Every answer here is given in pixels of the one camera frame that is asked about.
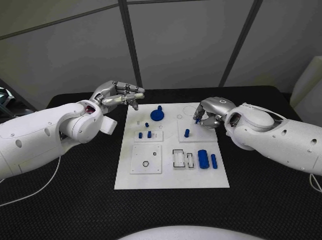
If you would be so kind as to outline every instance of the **blue object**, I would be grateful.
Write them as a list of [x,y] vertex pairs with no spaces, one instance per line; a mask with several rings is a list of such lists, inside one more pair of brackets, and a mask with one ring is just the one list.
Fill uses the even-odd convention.
[[211,154],[211,160],[212,160],[212,168],[216,169],[216,160],[215,160],[214,154]]
[[198,151],[198,166],[201,169],[209,168],[209,163],[208,163],[208,157],[206,157],[206,151],[199,150]]
[[185,130],[185,132],[183,132],[183,137],[185,137],[185,138],[189,137],[189,129]]
[[150,119],[159,121],[163,119],[162,106],[158,106],[156,110],[150,112]]

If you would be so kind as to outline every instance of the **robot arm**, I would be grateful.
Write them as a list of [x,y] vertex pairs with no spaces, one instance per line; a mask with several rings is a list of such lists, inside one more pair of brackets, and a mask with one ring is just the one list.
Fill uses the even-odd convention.
[[[205,111],[211,119],[201,120]],[[201,101],[193,119],[208,128],[224,123],[227,135],[241,149],[257,150],[287,167],[322,176],[322,127],[275,120],[267,112],[248,104],[235,107],[224,98],[211,97]]]
[[0,180],[41,167],[73,146],[87,143],[99,131],[111,134],[116,122],[103,114],[119,104],[129,104],[137,110],[134,99],[143,98],[143,92],[136,86],[109,81],[99,86],[90,100],[45,109],[2,123]]

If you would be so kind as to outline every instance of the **black table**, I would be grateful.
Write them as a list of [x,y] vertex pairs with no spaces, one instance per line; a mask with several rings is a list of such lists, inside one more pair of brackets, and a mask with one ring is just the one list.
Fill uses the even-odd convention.
[[[87,99],[91,93],[64,94],[48,107]],[[219,96],[247,102],[298,120],[273,87],[147,90],[139,104],[199,102]],[[113,190],[126,106],[107,116],[117,121],[113,135],[76,146],[63,156],[47,188],[27,200],[0,208],[0,239],[117,239],[169,225],[211,226],[264,239],[322,240],[322,196],[307,174],[240,149],[216,129],[228,189]],[[35,192],[48,181],[57,161],[5,180],[0,203]]]

